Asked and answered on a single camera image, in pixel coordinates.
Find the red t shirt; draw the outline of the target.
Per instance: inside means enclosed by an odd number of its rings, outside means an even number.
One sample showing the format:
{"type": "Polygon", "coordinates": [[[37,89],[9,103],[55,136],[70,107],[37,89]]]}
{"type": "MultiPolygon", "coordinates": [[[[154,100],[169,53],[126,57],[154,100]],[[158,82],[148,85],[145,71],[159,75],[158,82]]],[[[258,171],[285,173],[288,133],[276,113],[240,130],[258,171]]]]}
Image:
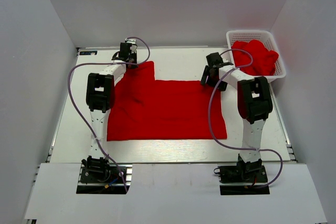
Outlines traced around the red t shirt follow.
{"type": "MultiPolygon", "coordinates": [[[[213,90],[199,81],[157,80],[152,61],[129,69],[115,86],[107,140],[210,140],[213,90]]],[[[217,138],[226,139],[220,94],[213,98],[211,126],[217,138]]]]}

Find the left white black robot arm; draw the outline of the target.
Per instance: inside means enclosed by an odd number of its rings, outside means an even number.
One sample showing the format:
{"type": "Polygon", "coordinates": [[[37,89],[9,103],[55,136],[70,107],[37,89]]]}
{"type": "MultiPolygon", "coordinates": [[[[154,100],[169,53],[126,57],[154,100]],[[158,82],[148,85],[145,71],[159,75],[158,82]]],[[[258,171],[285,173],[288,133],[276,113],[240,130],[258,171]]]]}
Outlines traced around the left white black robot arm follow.
{"type": "Polygon", "coordinates": [[[93,129],[89,155],[92,158],[105,158],[101,149],[107,143],[108,118],[115,101],[115,84],[128,68],[136,68],[137,44],[135,39],[126,39],[120,44],[120,50],[112,57],[112,64],[98,73],[88,76],[86,104],[89,107],[93,129]]]}

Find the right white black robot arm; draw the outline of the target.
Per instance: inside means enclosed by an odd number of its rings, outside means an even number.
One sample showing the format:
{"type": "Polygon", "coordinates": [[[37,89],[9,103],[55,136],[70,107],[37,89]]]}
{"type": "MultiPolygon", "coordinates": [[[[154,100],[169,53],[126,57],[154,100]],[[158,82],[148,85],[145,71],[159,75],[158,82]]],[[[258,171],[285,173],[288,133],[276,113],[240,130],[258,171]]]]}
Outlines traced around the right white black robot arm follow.
{"type": "Polygon", "coordinates": [[[205,66],[201,85],[209,85],[214,88],[208,104],[208,125],[212,136],[214,132],[211,126],[211,107],[214,95],[217,90],[224,91],[228,85],[237,90],[237,108],[240,117],[243,119],[243,140],[242,146],[225,148],[239,151],[238,160],[243,164],[238,166],[238,177],[247,182],[256,175],[253,163],[261,162],[261,137],[263,127],[269,114],[272,112],[273,104],[270,95],[268,80],[266,77],[254,77],[242,71],[253,62],[252,55],[242,49],[240,52],[250,58],[250,63],[236,67],[228,60],[224,60],[218,52],[206,56],[205,66]]]}

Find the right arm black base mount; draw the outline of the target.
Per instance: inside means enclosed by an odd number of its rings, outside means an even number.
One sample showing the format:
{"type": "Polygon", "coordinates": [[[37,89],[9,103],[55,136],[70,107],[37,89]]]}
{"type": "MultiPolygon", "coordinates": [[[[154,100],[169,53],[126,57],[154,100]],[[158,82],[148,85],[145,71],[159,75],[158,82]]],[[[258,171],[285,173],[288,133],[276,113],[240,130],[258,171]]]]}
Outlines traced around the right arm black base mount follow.
{"type": "Polygon", "coordinates": [[[239,160],[236,165],[218,166],[214,174],[219,177],[222,196],[270,194],[266,169],[260,159],[252,163],[239,160]]]}

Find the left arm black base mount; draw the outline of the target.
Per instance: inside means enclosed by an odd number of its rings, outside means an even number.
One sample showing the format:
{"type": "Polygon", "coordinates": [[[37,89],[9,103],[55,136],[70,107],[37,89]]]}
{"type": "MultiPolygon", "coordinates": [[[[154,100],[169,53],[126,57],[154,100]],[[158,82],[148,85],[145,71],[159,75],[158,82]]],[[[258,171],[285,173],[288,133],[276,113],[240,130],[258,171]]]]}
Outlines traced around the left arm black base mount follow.
{"type": "Polygon", "coordinates": [[[81,161],[77,194],[125,195],[131,185],[132,166],[116,167],[103,157],[81,161]]]}

